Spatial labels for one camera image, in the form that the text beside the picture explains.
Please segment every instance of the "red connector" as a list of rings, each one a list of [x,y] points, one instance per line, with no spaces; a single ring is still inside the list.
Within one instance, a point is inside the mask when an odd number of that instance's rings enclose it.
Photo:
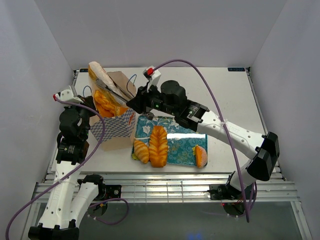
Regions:
[[[154,69],[151,67],[146,71],[146,74],[148,74],[148,76],[151,76],[154,73]]]

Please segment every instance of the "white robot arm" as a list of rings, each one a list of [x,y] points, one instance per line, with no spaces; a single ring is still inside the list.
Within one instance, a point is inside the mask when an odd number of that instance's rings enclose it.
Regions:
[[[186,91],[176,81],[165,81],[158,91],[156,85],[161,77],[158,70],[147,68],[143,73],[149,80],[146,86],[138,89],[134,98],[126,104],[138,114],[149,114],[152,109],[174,116],[175,121],[184,128],[207,134],[229,144],[224,125],[227,126],[234,147],[248,157],[248,162],[241,167],[244,187],[256,180],[268,181],[279,157],[278,136],[272,132],[267,135],[252,132],[229,121],[222,122],[218,115],[207,107],[188,100]],[[82,98],[76,95],[72,86],[54,95],[62,101],[81,103],[95,109],[92,96]],[[89,111],[80,107],[66,107],[60,115],[58,136],[57,167],[54,181],[76,168],[85,159]],[[77,240],[79,225],[93,200],[100,200],[104,195],[103,180],[98,175],[91,175],[82,182],[77,196],[72,200],[79,171],[61,182],[50,193],[46,209],[39,221],[39,226],[31,227],[31,240]],[[217,186],[211,192],[211,199],[237,199],[241,196],[241,184],[237,172],[233,172],[226,184]]]
[[[139,87],[136,96],[127,102],[128,107],[139,114],[148,114],[152,109],[156,109],[173,115],[175,121],[182,127],[230,144],[224,129],[226,125],[235,149],[248,157],[248,162],[240,169],[244,188],[256,180],[270,179],[280,155],[276,134],[269,132],[263,135],[229,121],[222,122],[219,116],[207,107],[187,99],[186,90],[174,80],[165,81],[159,91],[156,86],[161,77],[159,70],[154,70],[151,66],[143,74],[148,83]],[[236,199],[240,193],[239,175],[233,172],[225,185],[212,191],[211,198]]]

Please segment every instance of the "aluminum frame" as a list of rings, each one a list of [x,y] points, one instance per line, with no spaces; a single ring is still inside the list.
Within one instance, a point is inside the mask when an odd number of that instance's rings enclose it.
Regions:
[[[74,71],[72,85],[77,81],[79,71]],[[253,93],[253,97],[260,115],[264,132],[267,127],[261,113],[257,96],[254,90],[250,72],[246,68],[247,77]],[[52,172],[52,164],[54,162],[56,151],[50,158],[46,178],[42,183],[38,183],[35,187],[33,197],[42,193],[47,187],[53,183],[54,172]],[[79,176],[83,179],[88,174],[100,174],[104,178],[104,183],[112,185],[122,185],[121,196],[129,203],[214,203],[220,204],[221,200],[210,200],[207,192],[210,184],[224,184],[229,173],[208,173],[208,174],[108,174],[106,172],[82,172]],[[36,202],[34,202],[29,210],[28,219],[26,221],[21,239],[28,239],[28,230],[30,226],[36,224],[36,220],[40,210],[40,204],[46,203],[49,199],[49,193],[44,194]],[[272,173],[268,182],[257,181],[257,202],[290,202],[292,210],[303,240],[311,240],[312,236],[303,213],[300,197],[293,181],[286,181],[281,173],[279,164],[276,164],[275,172]]]

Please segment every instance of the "metal grate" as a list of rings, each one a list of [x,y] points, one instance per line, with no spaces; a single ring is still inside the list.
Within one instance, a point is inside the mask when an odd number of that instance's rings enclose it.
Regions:
[[[82,173],[79,179],[87,174]],[[210,200],[210,184],[225,184],[229,174],[101,174],[104,183],[122,185],[121,197],[130,203],[221,203]],[[33,196],[42,193],[54,179],[48,174],[45,183],[39,183]],[[299,201],[295,184],[284,181],[281,173],[273,173],[268,182],[257,181],[258,202],[295,202]],[[77,186],[74,195],[79,191]],[[49,193],[38,201],[46,203]]]

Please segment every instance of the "white wall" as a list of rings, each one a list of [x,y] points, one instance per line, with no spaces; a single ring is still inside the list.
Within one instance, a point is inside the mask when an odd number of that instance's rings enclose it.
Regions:
[[[35,0],[72,69],[251,66],[286,0]]]
[[[0,0],[0,239],[46,173],[62,106],[52,95],[72,70],[34,0]],[[10,231],[18,240],[25,210]]]
[[[280,166],[294,180],[313,239],[320,239],[320,1],[288,0],[252,66]]]

